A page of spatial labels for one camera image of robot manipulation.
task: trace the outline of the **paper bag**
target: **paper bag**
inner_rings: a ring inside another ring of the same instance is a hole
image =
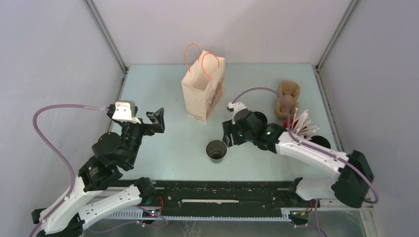
[[[182,80],[183,98],[185,99],[188,117],[208,122],[211,113],[224,95],[225,59],[212,53],[200,50],[200,55],[194,64],[189,67],[184,59],[188,71]]]

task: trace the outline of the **gray wall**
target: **gray wall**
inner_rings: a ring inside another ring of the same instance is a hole
[[[69,185],[62,161],[32,128],[47,105],[109,105],[122,78],[81,0],[0,1],[0,236],[28,236],[31,212]],[[76,172],[106,129],[103,112],[61,109],[40,128]]]
[[[345,147],[365,153],[386,236],[418,236],[419,1],[362,0],[322,69]]]

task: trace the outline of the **bag handle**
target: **bag handle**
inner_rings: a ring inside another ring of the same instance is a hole
[[[183,53],[183,59],[185,60],[185,64],[186,64],[186,66],[188,67],[188,71],[189,71],[189,72],[191,72],[191,67],[189,66],[188,62],[186,62],[186,52],[188,51],[188,49],[189,49],[189,47],[190,47],[191,45],[195,45],[195,46],[199,49],[199,55],[198,55],[198,59],[197,59],[197,61],[198,61],[198,62],[199,62],[199,56],[201,56],[201,53],[202,53],[201,48],[199,48],[199,46],[197,46],[197,45],[196,45],[196,44],[194,44],[194,43],[190,43],[190,44],[186,47],[185,52]]]
[[[217,57],[215,54],[210,53],[210,52],[205,53],[205,54],[202,56],[202,62],[201,62],[201,68],[202,68],[202,71],[204,71],[204,73],[205,73],[205,75],[207,75],[208,79],[210,79],[210,80],[211,80],[211,77],[208,75],[208,73],[207,73],[207,72],[205,72],[205,70],[204,70],[204,65],[203,65],[205,55],[207,55],[207,54],[211,54],[211,55],[213,55],[213,56],[217,59],[217,61],[218,61],[218,67],[220,67],[220,60],[218,59],[218,57]]]

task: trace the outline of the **gray floor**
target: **gray floor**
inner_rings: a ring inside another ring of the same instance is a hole
[[[365,237],[358,211],[320,212],[320,226],[329,237]],[[101,220],[91,228],[112,228],[124,221]],[[310,223],[315,223],[314,213]],[[85,231],[83,237],[318,237],[315,228],[297,228],[287,222],[172,221],[162,229],[132,224],[107,234]]]

